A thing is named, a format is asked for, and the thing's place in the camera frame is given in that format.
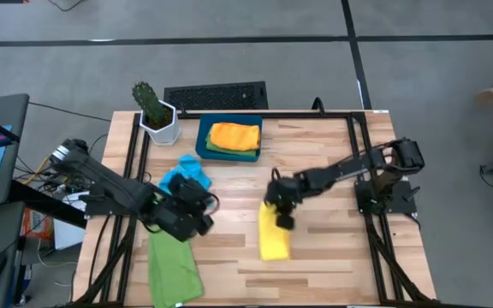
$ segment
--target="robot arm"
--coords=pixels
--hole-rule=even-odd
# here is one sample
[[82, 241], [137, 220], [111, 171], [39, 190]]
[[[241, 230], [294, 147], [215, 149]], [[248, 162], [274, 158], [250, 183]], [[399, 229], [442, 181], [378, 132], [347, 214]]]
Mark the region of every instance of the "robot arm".
[[89, 157], [86, 145], [79, 140], [65, 140], [50, 156], [52, 168], [65, 175], [81, 175], [93, 181], [87, 203], [104, 206], [118, 204], [148, 226], [157, 224], [177, 240], [187, 240], [197, 233], [205, 235], [213, 224], [205, 215], [215, 197], [196, 180], [176, 175], [171, 179], [171, 194], [150, 184], [124, 179]]
[[[392, 157], [386, 163], [384, 150], [390, 149]], [[376, 207], [384, 208], [392, 198], [393, 185], [404, 175], [418, 173], [425, 166], [418, 144], [410, 139], [398, 139], [372, 148], [360, 157], [351, 157], [326, 168], [313, 168], [294, 173], [292, 177], [281, 177], [273, 169], [264, 201], [274, 204], [279, 214], [276, 225], [285, 229], [294, 228], [290, 216], [304, 198], [318, 196], [328, 191], [338, 181], [344, 181], [368, 171], [382, 171], [372, 179], [371, 201]]]

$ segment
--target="white pot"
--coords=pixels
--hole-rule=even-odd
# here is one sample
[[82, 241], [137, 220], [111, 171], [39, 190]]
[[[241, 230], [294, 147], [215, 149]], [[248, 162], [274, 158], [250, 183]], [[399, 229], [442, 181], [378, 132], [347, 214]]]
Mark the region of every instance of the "white pot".
[[178, 122], [178, 115], [176, 114], [176, 108], [170, 104], [159, 100], [159, 103], [165, 105], [172, 110], [172, 122], [166, 127], [160, 128], [158, 130], [149, 128], [146, 125], [146, 118], [144, 117], [144, 110], [140, 113], [140, 126], [145, 129], [145, 131], [150, 135], [151, 140], [156, 145], [173, 145], [181, 133], [180, 123]]

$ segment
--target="gray carpet floor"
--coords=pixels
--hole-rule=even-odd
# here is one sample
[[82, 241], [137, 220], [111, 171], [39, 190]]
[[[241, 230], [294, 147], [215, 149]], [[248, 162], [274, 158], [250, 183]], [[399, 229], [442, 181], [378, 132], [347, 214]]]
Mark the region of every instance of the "gray carpet floor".
[[[359, 36], [493, 34], [493, 1], [350, 3]], [[336, 0], [86, 0], [67, 13], [40, 0], [0, 5], [0, 40], [257, 35], [347, 35], [347, 28]], [[472, 104], [493, 83], [493, 41], [359, 49], [372, 107], [389, 110], [397, 136], [416, 139], [425, 157], [427, 167], [411, 181], [421, 186], [419, 220], [438, 298], [493, 306], [493, 189], [478, 176], [478, 166], [493, 159], [493, 104]], [[326, 109], [361, 108], [347, 42], [0, 47], [0, 95], [25, 92], [36, 103], [108, 118], [138, 109], [130, 95], [138, 80], [158, 92], [264, 80], [271, 109], [309, 108], [316, 96]], [[20, 156], [34, 167], [65, 138], [93, 142], [107, 130], [105, 122], [30, 106]], [[103, 148], [102, 141], [93, 155]], [[51, 260], [76, 261], [78, 253], [75, 247]], [[69, 288], [54, 281], [69, 282], [72, 271], [36, 264], [28, 307], [67, 301]]]

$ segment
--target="shoe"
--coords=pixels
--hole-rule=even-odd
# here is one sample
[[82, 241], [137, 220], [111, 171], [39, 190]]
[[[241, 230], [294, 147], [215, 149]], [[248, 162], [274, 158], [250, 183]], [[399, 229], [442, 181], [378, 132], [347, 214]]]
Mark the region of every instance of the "shoe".
[[475, 95], [475, 104], [488, 104], [493, 102], [493, 87], [483, 90]]

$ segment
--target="green cloth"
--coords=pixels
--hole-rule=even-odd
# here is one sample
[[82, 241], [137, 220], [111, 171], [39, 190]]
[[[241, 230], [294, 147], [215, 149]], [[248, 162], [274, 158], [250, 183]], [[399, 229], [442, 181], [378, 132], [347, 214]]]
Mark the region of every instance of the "green cloth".
[[256, 150], [234, 151], [234, 150], [223, 149], [217, 145], [214, 145], [211, 142], [211, 135], [210, 134], [206, 135], [205, 141], [206, 141], [206, 150], [209, 150], [209, 151], [217, 151], [217, 152], [226, 153], [226, 154], [249, 156], [249, 157], [255, 157], [256, 156]]
[[164, 231], [149, 234], [148, 283], [156, 308], [175, 307], [203, 295], [189, 240], [180, 242]]

